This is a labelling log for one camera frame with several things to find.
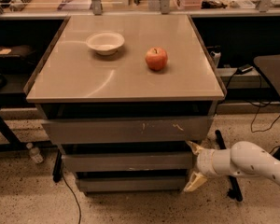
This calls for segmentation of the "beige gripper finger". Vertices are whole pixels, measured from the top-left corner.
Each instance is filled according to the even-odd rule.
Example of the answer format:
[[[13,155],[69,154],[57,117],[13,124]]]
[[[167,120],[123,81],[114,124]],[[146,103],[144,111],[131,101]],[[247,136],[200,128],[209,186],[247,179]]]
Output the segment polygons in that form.
[[[189,182],[184,187],[185,192],[193,192],[207,181],[207,178],[198,172],[193,172],[189,177]]]
[[[192,141],[187,141],[187,145],[190,147],[190,149],[194,155],[199,155],[200,152],[203,150],[202,146],[200,146]]]

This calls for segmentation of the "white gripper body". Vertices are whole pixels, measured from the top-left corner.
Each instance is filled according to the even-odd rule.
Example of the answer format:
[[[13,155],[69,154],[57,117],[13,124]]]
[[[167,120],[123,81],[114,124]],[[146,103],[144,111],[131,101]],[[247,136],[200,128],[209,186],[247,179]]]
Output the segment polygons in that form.
[[[197,168],[199,172],[207,177],[215,176],[216,172],[213,168],[213,149],[201,149],[197,156]]]

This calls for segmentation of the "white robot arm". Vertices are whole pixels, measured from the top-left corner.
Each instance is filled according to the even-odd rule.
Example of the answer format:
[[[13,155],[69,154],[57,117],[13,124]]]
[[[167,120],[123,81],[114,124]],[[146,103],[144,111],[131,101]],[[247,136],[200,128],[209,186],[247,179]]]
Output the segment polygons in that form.
[[[187,141],[196,156],[185,192],[192,192],[209,178],[262,176],[280,186],[280,161],[263,148],[248,141],[235,143],[231,148],[204,148]]]

